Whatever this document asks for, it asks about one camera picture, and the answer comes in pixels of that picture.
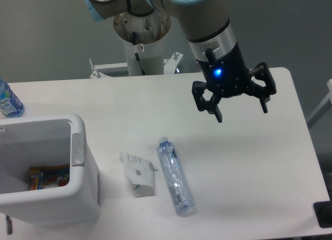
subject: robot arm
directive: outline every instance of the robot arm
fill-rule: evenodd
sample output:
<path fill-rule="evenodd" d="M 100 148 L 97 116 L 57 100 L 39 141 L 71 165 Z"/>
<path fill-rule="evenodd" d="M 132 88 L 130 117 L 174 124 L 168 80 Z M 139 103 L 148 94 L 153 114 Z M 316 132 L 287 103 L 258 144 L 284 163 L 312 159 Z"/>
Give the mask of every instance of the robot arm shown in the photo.
<path fill-rule="evenodd" d="M 245 66 L 223 0 L 91 1 L 104 19 L 123 11 L 143 15 L 153 8 L 179 20 L 206 79 L 206 82 L 195 81 L 192 85 L 199 111 L 207 110 L 216 116 L 218 122 L 222 122 L 218 108 L 220 100 L 245 93 L 257 97 L 264 113 L 267 113 L 266 102 L 270 100 L 270 95 L 276 93 L 274 80 L 264 62 L 253 70 Z M 266 85 L 256 84 L 252 77 L 264 81 Z M 213 93 L 208 101 L 203 97 L 206 89 Z"/>

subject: screw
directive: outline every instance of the screw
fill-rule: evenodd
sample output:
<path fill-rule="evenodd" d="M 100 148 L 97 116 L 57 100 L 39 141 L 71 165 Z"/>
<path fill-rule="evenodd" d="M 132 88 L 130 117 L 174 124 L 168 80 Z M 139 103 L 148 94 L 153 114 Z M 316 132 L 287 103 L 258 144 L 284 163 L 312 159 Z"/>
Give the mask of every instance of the screw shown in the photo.
<path fill-rule="evenodd" d="M 178 52 L 175 52 L 175 53 L 174 53 L 174 59 L 175 59 L 175 60 L 177 60 L 177 57 L 179 57 L 179 56 L 180 56 L 180 54 L 178 54 Z"/>
<path fill-rule="evenodd" d="M 92 63 L 92 59 L 89 59 L 89 61 L 90 61 L 91 69 L 94 69 L 94 64 Z"/>

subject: blue led light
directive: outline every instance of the blue led light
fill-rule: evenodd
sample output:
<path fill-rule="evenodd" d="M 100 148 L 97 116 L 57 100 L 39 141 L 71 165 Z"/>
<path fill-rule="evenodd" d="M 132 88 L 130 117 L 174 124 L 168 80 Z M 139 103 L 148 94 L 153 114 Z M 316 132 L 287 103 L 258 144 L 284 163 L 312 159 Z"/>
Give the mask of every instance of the blue led light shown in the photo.
<path fill-rule="evenodd" d="M 221 70 L 221 69 L 214 70 L 214 76 L 217 78 L 220 77 L 222 75 L 222 73 L 223 73 L 223 70 Z"/>

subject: colorful package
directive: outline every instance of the colorful package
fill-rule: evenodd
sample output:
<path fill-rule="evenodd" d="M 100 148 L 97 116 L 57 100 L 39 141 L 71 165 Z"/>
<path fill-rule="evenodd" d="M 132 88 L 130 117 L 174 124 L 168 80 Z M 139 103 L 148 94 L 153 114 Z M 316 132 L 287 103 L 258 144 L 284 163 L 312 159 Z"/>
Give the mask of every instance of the colorful package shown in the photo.
<path fill-rule="evenodd" d="M 63 187 L 68 184 L 70 165 L 30 167 L 30 190 Z"/>

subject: water bottle label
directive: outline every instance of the water bottle label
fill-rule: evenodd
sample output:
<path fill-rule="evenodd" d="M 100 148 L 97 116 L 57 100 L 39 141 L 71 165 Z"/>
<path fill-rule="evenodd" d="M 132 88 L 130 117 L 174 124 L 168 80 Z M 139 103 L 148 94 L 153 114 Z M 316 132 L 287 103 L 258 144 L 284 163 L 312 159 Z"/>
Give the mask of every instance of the water bottle label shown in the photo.
<path fill-rule="evenodd" d="M 171 196 L 172 196 L 172 199 L 174 201 L 174 204 L 176 206 L 181 204 L 182 200 L 181 200 L 180 194 L 178 192 L 177 184 L 174 184 L 174 185 L 170 186 L 170 192 L 171 192 Z"/>
<path fill-rule="evenodd" d="M 0 100 L 0 111 L 6 117 L 12 117 L 19 114 L 23 105 L 18 97 L 11 91 L 5 92 L 4 97 Z"/>

